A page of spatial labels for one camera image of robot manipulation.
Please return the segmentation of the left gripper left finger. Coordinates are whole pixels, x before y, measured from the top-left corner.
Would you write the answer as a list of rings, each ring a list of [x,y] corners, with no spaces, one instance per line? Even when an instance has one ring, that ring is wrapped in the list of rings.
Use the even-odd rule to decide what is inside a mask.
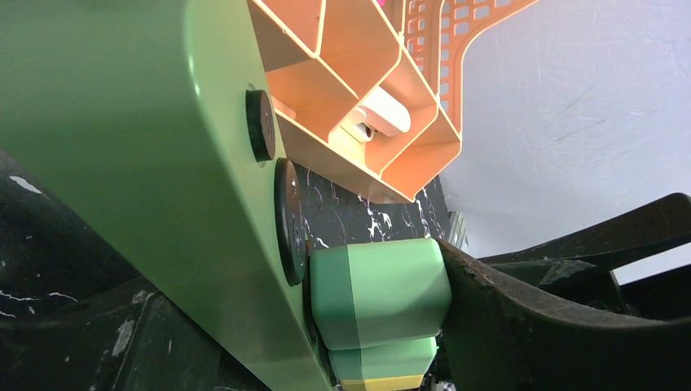
[[[146,279],[47,314],[1,315],[3,390],[264,390]]]

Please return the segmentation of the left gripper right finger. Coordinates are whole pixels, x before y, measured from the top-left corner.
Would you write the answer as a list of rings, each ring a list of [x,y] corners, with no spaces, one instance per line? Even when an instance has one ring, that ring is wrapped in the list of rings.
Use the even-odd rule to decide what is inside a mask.
[[[441,377],[458,390],[689,389],[689,267],[613,276],[689,241],[683,193],[514,253],[475,259],[440,241]]]

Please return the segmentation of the green plug adapter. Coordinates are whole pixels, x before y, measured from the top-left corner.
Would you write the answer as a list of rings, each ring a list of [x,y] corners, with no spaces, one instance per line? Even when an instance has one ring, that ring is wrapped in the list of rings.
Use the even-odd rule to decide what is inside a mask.
[[[329,350],[338,380],[421,377],[438,351],[434,336],[358,349]]]
[[[348,244],[310,258],[311,307],[330,350],[436,336],[451,305],[438,242]]]

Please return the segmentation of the green power strip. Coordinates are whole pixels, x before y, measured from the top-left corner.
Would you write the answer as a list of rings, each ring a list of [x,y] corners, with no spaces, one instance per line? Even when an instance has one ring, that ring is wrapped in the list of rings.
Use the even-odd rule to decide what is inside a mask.
[[[272,390],[329,390],[246,1],[4,1],[1,147]]]

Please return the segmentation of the yellow plug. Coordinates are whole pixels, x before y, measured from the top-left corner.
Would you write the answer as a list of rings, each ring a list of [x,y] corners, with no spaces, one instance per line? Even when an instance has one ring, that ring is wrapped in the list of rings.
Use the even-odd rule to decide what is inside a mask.
[[[341,380],[340,384],[345,391],[418,390],[423,379],[423,375],[394,376],[364,380]]]

